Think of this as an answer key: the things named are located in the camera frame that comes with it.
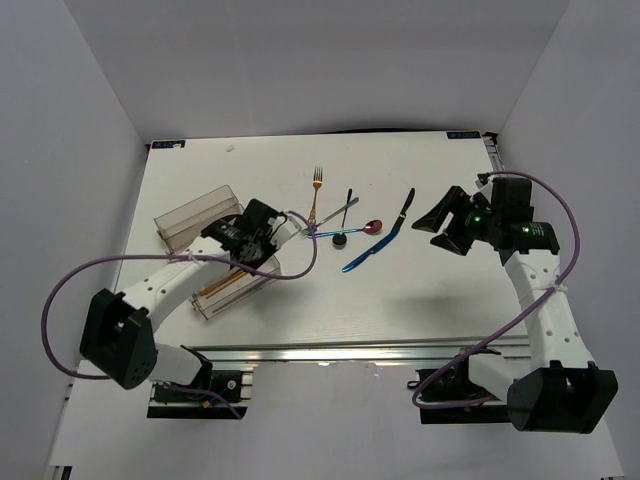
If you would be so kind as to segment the blue table knife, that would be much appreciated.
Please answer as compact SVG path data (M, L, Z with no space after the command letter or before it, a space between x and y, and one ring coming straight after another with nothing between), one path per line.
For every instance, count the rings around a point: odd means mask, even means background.
M396 219L396 221L395 221L390 233L387 234L383 239L379 240L376 244L371 246L369 249L367 249L364 253L359 255L357 258L352 260L346 266L344 266L342 268L342 272L343 273L348 273L348 272L354 270L359 265L361 265L363 262L365 262L370 256L380 252L383 248L385 248L390 242L392 242L396 238L396 236L398 235L398 233L399 233L399 231L400 231L405 219L406 219L406 215L405 214L399 215L398 218Z

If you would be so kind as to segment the iridescent rainbow spoon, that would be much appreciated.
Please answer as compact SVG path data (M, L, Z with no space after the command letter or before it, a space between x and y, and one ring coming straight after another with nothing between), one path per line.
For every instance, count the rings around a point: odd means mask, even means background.
M379 219L375 219L367 222L361 228L341 229L341 230L329 231L329 232L315 232L314 234L309 234L308 237L322 238L322 237L329 237L329 236L334 236L339 234L346 235L350 233L365 233L367 235L377 235L382 230L382 227L383 227L382 221Z

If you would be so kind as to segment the black spoon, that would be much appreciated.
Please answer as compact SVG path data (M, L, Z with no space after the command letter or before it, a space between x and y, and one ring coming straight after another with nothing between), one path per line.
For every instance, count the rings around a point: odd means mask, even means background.
M346 234L344 233L344 227L348 209L349 206L346 206L343 212L340 229L332 236L332 246L337 250L343 249L347 243Z

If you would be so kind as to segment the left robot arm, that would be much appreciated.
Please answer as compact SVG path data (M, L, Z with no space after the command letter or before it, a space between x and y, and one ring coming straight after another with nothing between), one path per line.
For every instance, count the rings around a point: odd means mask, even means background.
M257 199L233 220L212 222L160 270L120 292L103 289L93 296L79 347L82 357L126 390L150 380L202 398L211 387L211 363L185 346L156 341L157 330L189 297L232 268L260 274L261 266L305 227L301 216Z

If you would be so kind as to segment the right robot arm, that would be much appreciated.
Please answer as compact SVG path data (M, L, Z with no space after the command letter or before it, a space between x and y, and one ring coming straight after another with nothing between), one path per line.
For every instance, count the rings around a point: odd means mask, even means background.
M521 307L508 326L408 383L423 425L509 423L518 431L591 433L618 391L585 346L563 285L553 227L534 218L528 178L481 174L479 190L451 187L412 227L464 256L490 245Z

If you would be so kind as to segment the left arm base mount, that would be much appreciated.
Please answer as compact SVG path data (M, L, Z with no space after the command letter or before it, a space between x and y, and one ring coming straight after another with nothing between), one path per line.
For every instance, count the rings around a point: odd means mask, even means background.
M147 408L149 419L241 420L247 413L253 386L249 367L214 369L200 393L185 387L154 383Z

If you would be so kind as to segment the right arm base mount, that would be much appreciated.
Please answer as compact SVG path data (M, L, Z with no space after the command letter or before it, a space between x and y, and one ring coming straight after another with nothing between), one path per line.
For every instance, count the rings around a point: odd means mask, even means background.
M419 399L423 403L451 403L473 401L473 405L439 410L420 411L422 425L507 424L507 407L497 402L481 404L488 392L472 384L462 365L450 368L426 387Z

